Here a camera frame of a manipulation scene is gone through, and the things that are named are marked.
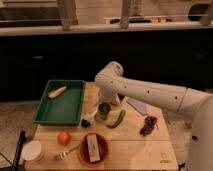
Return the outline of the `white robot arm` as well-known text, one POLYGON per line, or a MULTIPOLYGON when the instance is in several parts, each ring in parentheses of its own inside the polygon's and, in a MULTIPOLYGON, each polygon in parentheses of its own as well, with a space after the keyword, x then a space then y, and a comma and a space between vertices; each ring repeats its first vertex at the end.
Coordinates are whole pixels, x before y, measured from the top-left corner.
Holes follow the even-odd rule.
POLYGON ((178 113, 192 121, 187 155, 188 171, 213 171, 213 94, 192 88, 125 78, 116 61, 95 76, 102 102, 115 102, 118 94, 178 113))

